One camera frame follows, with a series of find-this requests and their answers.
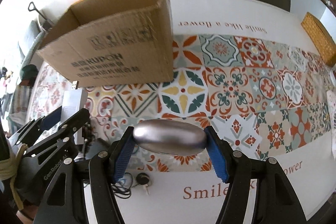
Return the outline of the small black round keychain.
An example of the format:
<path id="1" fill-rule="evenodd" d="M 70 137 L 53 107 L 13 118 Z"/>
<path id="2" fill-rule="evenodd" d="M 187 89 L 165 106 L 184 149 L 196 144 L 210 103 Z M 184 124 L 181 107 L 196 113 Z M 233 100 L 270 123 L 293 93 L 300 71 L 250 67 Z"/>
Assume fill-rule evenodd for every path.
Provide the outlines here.
<path id="1" fill-rule="evenodd" d="M 150 176 L 142 172 L 135 177 L 135 180 L 137 182 L 137 185 L 142 186 L 145 193 L 149 196 L 150 195 L 149 187 L 152 185 Z"/>

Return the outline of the white square power adapter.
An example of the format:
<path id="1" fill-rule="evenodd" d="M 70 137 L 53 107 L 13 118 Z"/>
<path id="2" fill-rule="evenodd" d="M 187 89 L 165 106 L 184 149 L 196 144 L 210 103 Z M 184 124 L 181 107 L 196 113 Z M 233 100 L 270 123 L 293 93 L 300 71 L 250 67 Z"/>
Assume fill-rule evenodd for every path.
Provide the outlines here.
<path id="1" fill-rule="evenodd" d="M 62 112 L 60 117 L 63 126 L 78 111 L 84 108 L 88 98 L 88 92 L 79 88 L 79 82 L 73 81 L 70 90 L 64 92 Z"/>

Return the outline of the silver oval mouse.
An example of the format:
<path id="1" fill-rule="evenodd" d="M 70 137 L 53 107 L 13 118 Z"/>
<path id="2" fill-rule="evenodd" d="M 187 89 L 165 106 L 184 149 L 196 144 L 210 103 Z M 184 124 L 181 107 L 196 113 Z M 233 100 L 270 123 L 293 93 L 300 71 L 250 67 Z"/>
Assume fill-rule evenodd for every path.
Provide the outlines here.
<path id="1" fill-rule="evenodd" d="M 145 150 L 177 156 L 197 155 L 207 144 L 203 129 L 193 124 L 165 119 L 140 122 L 134 127 L 133 139 Z"/>

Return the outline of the patterned tile table mat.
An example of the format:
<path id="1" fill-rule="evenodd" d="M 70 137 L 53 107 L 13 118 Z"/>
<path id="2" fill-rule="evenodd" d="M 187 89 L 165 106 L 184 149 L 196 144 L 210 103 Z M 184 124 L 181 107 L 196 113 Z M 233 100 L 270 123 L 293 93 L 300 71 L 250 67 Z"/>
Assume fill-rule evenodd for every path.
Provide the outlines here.
<path id="1" fill-rule="evenodd" d="M 335 164 L 329 68 L 307 35 L 284 43 L 244 36 L 177 35 L 168 83 L 87 87 L 96 137 L 112 142 L 146 119 L 212 126 L 231 147 L 286 173 Z"/>

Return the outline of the woven wicker basket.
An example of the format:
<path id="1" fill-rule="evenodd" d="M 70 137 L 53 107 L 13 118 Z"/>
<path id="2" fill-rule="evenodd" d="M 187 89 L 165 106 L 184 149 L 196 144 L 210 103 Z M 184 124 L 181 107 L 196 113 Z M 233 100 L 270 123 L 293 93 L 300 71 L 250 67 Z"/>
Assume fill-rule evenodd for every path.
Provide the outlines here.
<path id="1" fill-rule="evenodd" d="M 309 12 L 306 13 L 301 25 L 315 45 L 323 62 L 328 67 L 333 67 L 336 62 L 336 45 L 324 25 Z"/>

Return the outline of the brown cardboard box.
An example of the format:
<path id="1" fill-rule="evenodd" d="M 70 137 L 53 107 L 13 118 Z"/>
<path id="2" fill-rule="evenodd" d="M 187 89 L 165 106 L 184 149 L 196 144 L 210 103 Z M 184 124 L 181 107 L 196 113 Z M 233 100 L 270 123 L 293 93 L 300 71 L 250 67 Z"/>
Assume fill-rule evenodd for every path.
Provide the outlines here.
<path id="1" fill-rule="evenodd" d="M 173 79 L 170 0 L 82 0 L 43 39 L 39 56 L 81 87 Z"/>

